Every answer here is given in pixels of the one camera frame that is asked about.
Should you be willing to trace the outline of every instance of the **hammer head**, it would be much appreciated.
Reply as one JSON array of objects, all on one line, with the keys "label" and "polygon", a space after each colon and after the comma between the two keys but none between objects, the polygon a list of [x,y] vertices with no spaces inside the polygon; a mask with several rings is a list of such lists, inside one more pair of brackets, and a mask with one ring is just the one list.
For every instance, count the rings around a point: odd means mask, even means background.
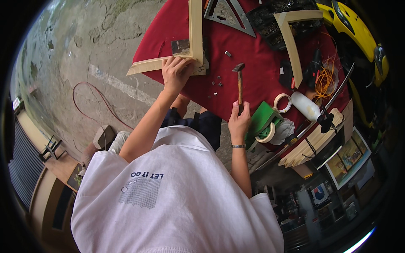
[{"label": "hammer head", "polygon": [[244,67],[245,67],[244,63],[239,63],[238,65],[236,65],[236,67],[233,68],[232,72],[242,71],[242,69],[244,69]]}]

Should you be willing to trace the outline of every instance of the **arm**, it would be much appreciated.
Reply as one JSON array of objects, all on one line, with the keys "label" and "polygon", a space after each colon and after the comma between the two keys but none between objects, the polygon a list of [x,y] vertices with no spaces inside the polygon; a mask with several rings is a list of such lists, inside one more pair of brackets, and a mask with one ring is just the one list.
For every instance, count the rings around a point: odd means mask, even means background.
[{"label": "arm", "polygon": [[193,62],[192,58],[173,56],[162,61],[163,91],[122,146],[119,155],[127,162],[132,162],[152,148],[170,105],[192,74]]},{"label": "arm", "polygon": [[[245,144],[245,135],[250,123],[250,104],[243,103],[243,112],[238,116],[238,101],[233,102],[232,115],[228,122],[232,145]],[[230,175],[248,198],[252,197],[249,167],[247,166],[246,151],[244,148],[232,149],[232,170]]]}]

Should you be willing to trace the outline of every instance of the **hammer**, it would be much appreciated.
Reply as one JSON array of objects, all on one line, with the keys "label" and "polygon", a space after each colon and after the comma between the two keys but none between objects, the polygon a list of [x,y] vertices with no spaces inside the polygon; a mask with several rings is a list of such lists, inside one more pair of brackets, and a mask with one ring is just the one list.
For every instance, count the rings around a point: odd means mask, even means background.
[{"label": "hammer", "polygon": [[236,67],[232,70],[232,72],[238,72],[238,89],[239,89],[239,97],[238,97],[238,102],[239,102],[239,113],[238,116],[241,115],[243,112],[243,105],[242,105],[242,69],[244,69],[245,64],[244,63],[239,63],[236,65]]}]

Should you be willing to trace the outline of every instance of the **yellow machine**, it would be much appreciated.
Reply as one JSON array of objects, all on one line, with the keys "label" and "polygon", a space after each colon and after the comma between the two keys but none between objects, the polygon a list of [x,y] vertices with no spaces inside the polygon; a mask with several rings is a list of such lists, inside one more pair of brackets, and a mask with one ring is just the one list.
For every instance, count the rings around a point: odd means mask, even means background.
[{"label": "yellow machine", "polygon": [[341,2],[333,0],[332,8],[323,4],[318,4],[318,7],[324,12],[324,23],[327,26],[334,26],[338,33],[344,32],[347,34],[363,51],[366,58],[370,62],[374,61],[374,83],[379,87],[386,79],[389,70],[388,60],[381,44],[377,45],[375,43],[373,36],[361,18]]}]

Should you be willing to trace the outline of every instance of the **metal shutter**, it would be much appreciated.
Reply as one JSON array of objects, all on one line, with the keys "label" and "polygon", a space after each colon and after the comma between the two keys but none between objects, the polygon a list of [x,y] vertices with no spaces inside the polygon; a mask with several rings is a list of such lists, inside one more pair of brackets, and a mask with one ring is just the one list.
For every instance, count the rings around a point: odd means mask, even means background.
[{"label": "metal shutter", "polygon": [[9,170],[11,183],[27,211],[30,209],[35,185],[45,167],[38,154],[20,123],[15,119],[14,159],[9,163]]}]

